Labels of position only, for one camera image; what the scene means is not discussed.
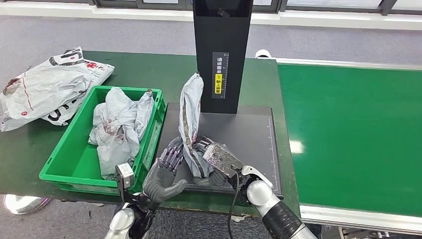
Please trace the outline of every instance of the gray floor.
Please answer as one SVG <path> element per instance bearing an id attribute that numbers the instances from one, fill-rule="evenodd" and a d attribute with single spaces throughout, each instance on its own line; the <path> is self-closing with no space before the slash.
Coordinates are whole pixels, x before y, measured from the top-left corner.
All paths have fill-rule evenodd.
<path id="1" fill-rule="evenodd" d="M 195 54 L 192 22 L 0 16 L 0 88 L 28 67 L 75 46 Z M 422 31 L 252 25 L 246 54 L 253 57 L 265 48 L 283 58 L 422 65 L 421 46 Z M 114 208 L 56 200 L 35 214 L 14 216 L 0 207 L 0 238 L 103 238 Z M 233 224 L 236 238 L 269 238 L 259 219 Z M 228 238 L 225 216 L 160 211 L 151 238 Z"/>

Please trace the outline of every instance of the black scanning plate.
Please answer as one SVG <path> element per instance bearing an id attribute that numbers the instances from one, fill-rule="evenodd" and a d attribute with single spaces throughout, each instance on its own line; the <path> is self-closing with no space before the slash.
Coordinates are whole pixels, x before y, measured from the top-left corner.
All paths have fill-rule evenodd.
<path id="1" fill-rule="evenodd" d="M 179 103 L 167 105 L 157 155 L 179 134 Z M 205 135 L 225 144 L 245 165 L 260 171 L 273 183 L 273 192 L 282 197 L 278 167 L 277 144 L 273 113 L 268 107 L 238 107 L 237 114 L 201 113 L 198 136 Z M 200 187 L 192 181 L 192 173 L 185 161 L 178 168 L 175 182 L 186 179 L 188 191 L 234 193 L 229 183 L 222 187 Z"/>

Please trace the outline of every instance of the robotic arm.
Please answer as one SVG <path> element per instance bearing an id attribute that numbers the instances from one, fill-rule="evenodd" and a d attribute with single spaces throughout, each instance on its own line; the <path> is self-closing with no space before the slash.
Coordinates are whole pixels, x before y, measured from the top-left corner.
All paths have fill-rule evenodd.
<path id="1" fill-rule="evenodd" d="M 252 166 L 244 165 L 225 145 L 207 137 L 199 138 L 196 147 L 204 159 L 239 193 L 241 201 L 253 205 L 262 222 L 275 239 L 316 239 L 304 223 L 273 193 L 273 184 Z"/>
<path id="2" fill-rule="evenodd" d="M 177 166 L 183 160 L 181 140 L 175 140 L 151 167 L 143 184 L 143 193 L 131 195 L 127 192 L 133 179 L 133 171 L 128 164 L 116 167 L 117 186 L 126 204 L 113 217 L 106 239 L 144 238 L 159 203 L 184 190 L 186 180 L 173 185 Z M 225 145 L 200 137 L 194 147 L 203 152 L 204 159 L 215 168 L 213 173 L 228 180 L 242 202 L 258 210 L 272 238 L 316 239 L 305 224 L 276 197 L 272 191 L 273 184 L 254 167 L 244 165 Z"/>

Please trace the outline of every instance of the gray plastic bag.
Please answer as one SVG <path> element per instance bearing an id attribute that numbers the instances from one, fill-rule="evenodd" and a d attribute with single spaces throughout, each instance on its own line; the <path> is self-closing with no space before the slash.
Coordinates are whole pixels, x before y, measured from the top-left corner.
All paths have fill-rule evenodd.
<path id="1" fill-rule="evenodd" d="M 194 177 L 207 178 L 214 168 L 201 152 L 192 147 L 196 141 L 201 114 L 201 96 L 204 82 L 195 73 L 185 83 L 180 93 L 179 133 L 183 140 L 183 155 Z"/>
<path id="2" fill-rule="evenodd" d="M 94 109 L 93 129 L 88 143 L 97 145 L 101 176 L 115 179 L 115 166 L 132 162 L 139 152 L 139 143 L 151 117 L 154 99 L 146 92 L 139 102 L 113 87 L 105 103 Z"/>

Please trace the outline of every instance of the crumpled plastic bag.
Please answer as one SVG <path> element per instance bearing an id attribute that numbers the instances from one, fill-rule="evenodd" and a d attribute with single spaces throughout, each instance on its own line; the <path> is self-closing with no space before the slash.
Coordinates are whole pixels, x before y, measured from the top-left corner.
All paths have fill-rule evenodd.
<path id="1" fill-rule="evenodd" d="M 203 154 L 192 147 L 198 134 L 203 88 L 202 78 L 195 73 L 182 88 L 179 112 L 179 133 L 183 141 L 183 155 L 193 176 L 199 178 L 207 178 L 214 170 L 204 160 Z"/>
<path id="2" fill-rule="evenodd" d="M 104 83 L 106 79 L 113 73 L 114 66 L 103 64 L 95 61 L 85 59 L 85 65 L 91 74 L 90 84 L 86 92 L 89 92 L 93 86 L 98 86 Z M 50 112 L 48 115 L 41 117 L 54 125 L 67 125 L 67 120 L 70 120 L 78 111 L 87 94 L 83 93 L 79 98 L 67 101 L 65 104 Z"/>
<path id="3" fill-rule="evenodd" d="M 27 70 L 0 94 L 1 131 L 19 128 L 83 96 L 90 80 L 80 47 Z"/>
<path id="4" fill-rule="evenodd" d="M 151 91 L 134 102 L 118 87 L 111 88 L 105 103 L 95 107 L 88 143 L 98 146 L 101 176 L 104 179 L 114 180 L 115 166 L 134 160 L 153 107 Z"/>

